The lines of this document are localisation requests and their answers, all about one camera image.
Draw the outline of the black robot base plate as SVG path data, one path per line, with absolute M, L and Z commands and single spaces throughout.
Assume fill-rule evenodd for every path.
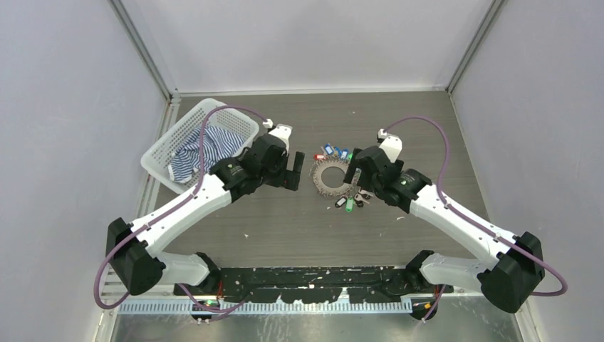
M 437 293 L 418 273 L 393 266 L 222 268 L 186 288 L 194 296 L 218 296 L 235 304 L 331 304 L 345 294 L 353 304 L 394 303 L 410 294 Z

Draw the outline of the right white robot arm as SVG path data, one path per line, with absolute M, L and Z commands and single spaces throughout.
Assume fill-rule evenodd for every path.
M 413 291 L 425 292 L 433 284 L 479 291 L 498 309 L 514 314 L 544 279 L 538 237 L 501 229 L 464 207 L 456 214 L 452 209 L 456 202 L 439 196 L 430 178 L 404 169 L 401 160 L 391 161 L 382 148 L 354 149 L 345 182 L 356 175 L 362 190 L 430 223 L 473 256 L 463 259 L 421 251 L 407 265 L 407 285 Z

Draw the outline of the black key tag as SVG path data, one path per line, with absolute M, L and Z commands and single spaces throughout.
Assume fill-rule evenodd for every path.
M 346 207 L 348 202 L 348 198 L 347 197 L 341 197 L 336 203 L 335 203 L 335 207 L 337 208 L 341 208 L 341 207 Z

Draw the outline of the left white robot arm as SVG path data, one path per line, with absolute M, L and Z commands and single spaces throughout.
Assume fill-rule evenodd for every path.
M 237 157 L 215 164 L 193 188 L 144 217 L 127 223 L 117 218 L 108 226 L 106 257 L 129 295 L 137 296 L 158 284 L 192 285 L 212 294 L 218 276 L 202 254 L 171 254 L 165 248 L 202 218 L 239 198 L 269 185 L 298 189 L 304 154 L 297 152 L 288 170 L 292 128 L 278 125 Z

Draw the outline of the blue key tag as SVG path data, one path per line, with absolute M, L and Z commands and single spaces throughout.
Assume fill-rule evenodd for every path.
M 324 150 L 326 152 L 326 155 L 333 155 L 335 153 L 334 149 L 332 148 L 332 146 L 330 144 L 325 144 Z

